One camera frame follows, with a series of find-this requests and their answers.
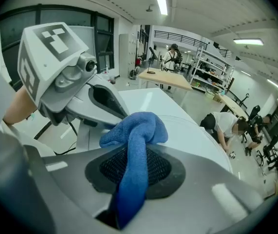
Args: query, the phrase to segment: blue cloth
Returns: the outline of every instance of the blue cloth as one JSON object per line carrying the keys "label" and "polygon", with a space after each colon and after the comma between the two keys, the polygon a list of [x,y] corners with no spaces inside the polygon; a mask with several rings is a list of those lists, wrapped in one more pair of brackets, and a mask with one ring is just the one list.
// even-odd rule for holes
{"label": "blue cloth", "polygon": [[128,162],[115,197],[118,225],[122,229],[141,209],[148,189],[146,143],[165,143],[168,133],[154,113],[138,112],[101,137],[100,146],[128,143]]}

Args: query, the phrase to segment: gray floor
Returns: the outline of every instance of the gray floor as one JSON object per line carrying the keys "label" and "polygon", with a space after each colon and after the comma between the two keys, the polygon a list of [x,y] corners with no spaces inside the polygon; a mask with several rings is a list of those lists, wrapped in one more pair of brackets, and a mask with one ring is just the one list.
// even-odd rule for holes
{"label": "gray floor", "polygon": [[[115,87],[118,91],[138,89],[138,80],[130,80],[127,78],[117,78]],[[159,87],[156,84],[149,82],[148,87]],[[167,86],[164,86],[164,91],[173,98],[177,103],[180,103],[185,91],[177,89],[174,92],[172,88],[170,92],[166,91]],[[188,94],[183,109],[195,120],[196,123],[200,124],[201,120],[209,113],[216,111],[219,112],[223,105],[214,101],[213,99],[207,98],[204,93],[193,90]],[[78,130],[79,121],[74,121],[74,126]],[[252,156],[245,156],[244,148],[251,141],[250,137],[247,136],[248,142],[242,144],[241,137],[235,137],[230,143],[230,150],[236,154],[235,159],[231,159],[234,174],[239,177],[242,181],[246,182],[254,189],[256,189],[263,197],[271,195],[274,192],[274,183],[276,179],[275,171],[265,172],[262,174],[262,168],[257,164],[256,151],[252,153]],[[69,125],[60,124],[59,126],[51,126],[49,129],[39,138],[39,141],[53,148],[57,153],[62,153],[69,148],[75,147],[76,136],[73,131],[69,128]],[[266,141],[257,148],[262,150]]]}

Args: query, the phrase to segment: white shelf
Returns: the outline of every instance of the white shelf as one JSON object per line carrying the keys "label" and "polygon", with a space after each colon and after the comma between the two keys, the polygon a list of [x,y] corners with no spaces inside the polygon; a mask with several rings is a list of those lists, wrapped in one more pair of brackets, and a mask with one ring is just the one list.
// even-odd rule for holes
{"label": "white shelf", "polygon": [[213,77],[215,77],[215,78],[217,78],[217,79],[219,79],[219,80],[221,80],[221,81],[226,82],[225,80],[220,79],[219,77],[217,77],[217,76],[215,76],[215,75],[213,75],[213,74],[211,74],[211,73],[205,71],[204,69],[198,68],[197,70],[202,71],[202,72],[204,72],[204,73],[206,73],[206,74],[209,74],[209,75],[211,75],[211,76],[213,76]]}
{"label": "white shelf", "polygon": [[200,87],[196,87],[196,86],[192,86],[192,85],[191,85],[191,87],[192,87],[192,88],[196,88],[196,89],[199,89],[199,90],[202,90],[202,91],[205,91],[205,92],[206,92],[206,89],[205,89],[205,88],[203,88],[203,87],[201,87],[201,88],[200,88]]}
{"label": "white shelf", "polygon": [[204,50],[204,49],[203,49],[203,54],[209,55],[209,56],[213,57],[214,59],[216,59],[216,60],[218,60],[218,61],[220,61],[220,62],[223,62],[223,63],[226,64],[226,65],[232,66],[232,65],[228,64],[225,60],[222,60],[220,57],[217,57],[217,56],[215,56],[214,54],[212,54],[212,53],[210,53],[210,52],[208,52],[208,51],[206,51],[206,50]]}
{"label": "white shelf", "polygon": [[205,80],[205,79],[203,79],[203,78],[201,78],[201,77],[194,77],[193,79],[195,79],[195,80],[200,80],[200,81],[205,82],[205,83],[207,83],[207,84],[209,84],[209,85],[211,85],[211,86],[213,86],[213,87],[215,87],[215,88],[218,88],[218,89],[223,90],[223,88],[218,87],[218,86],[216,86],[216,85],[213,85],[213,84],[211,84],[209,81],[207,81],[207,80]]}
{"label": "white shelf", "polygon": [[207,63],[208,65],[212,66],[213,68],[219,69],[219,70],[221,70],[223,73],[226,74],[226,71],[224,71],[222,68],[219,68],[219,67],[216,66],[215,64],[212,64],[212,63],[210,63],[210,62],[208,62],[208,61],[206,61],[206,60],[199,60],[199,61],[202,61],[202,62],[204,62],[204,63]]}

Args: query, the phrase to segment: black railing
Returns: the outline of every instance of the black railing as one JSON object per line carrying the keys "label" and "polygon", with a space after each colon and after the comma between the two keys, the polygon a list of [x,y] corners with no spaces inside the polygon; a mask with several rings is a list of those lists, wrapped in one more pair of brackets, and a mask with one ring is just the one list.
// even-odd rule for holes
{"label": "black railing", "polygon": [[203,41],[199,41],[199,40],[196,40],[191,37],[186,37],[186,36],[171,33],[171,32],[155,30],[154,37],[173,40],[176,42],[183,42],[183,43],[195,46],[197,48],[202,47],[205,50],[207,48],[207,43],[204,43]]}
{"label": "black railing", "polygon": [[232,56],[232,52],[229,51],[228,49],[219,49],[219,52],[221,56],[223,56],[224,58],[229,58]]}

